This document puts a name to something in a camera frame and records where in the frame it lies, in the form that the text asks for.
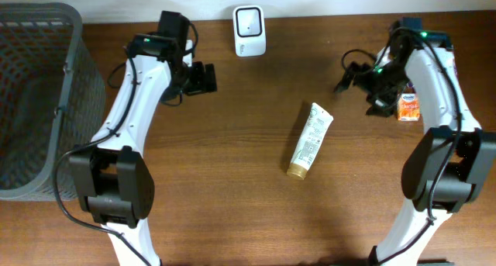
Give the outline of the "small orange box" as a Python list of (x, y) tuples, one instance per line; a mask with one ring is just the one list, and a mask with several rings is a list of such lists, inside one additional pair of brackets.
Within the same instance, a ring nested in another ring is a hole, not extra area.
[(398, 121), (414, 122), (420, 119), (420, 108), (415, 93), (403, 93), (397, 106)]

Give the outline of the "white cream tube gold cap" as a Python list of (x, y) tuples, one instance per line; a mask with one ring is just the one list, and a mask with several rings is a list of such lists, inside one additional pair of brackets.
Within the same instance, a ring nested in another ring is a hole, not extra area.
[(304, 180), (315, 161), (334, 118), (323, 107), (313, 102), (305, 126), (294, 149), (287, 176)]

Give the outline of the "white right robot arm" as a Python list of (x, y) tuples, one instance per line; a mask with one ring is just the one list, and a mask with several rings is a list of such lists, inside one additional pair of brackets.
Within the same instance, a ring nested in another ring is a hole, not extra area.
[(440, 226), (481, 193), (495, 159), (495, 134), (483, 131), (466, 104), (447, 33), (404, 17), (391, 24), (372, 60), (344, 64), (335, 92), (357, 86), (367, 94), (367, 115), (389, 117), (412, 84), (424, 136), (402, 168), (400, 212), (367, 263), (417, 265)]

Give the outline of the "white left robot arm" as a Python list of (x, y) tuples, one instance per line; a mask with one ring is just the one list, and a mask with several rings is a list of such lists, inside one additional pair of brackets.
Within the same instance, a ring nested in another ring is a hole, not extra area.
[(137, 34), (125, 48), (125, 77), (102, 127), (65, 156), (77, 198), (92, 223), (107, 233), (121, 265), (160, 265), (150, 235), (155, 185), (143, 159), (158, 104), (178, 107), (184, 96), (216, 92), (215, 68), (194, 61), (195, 25), (163, 11), (157, 30)]

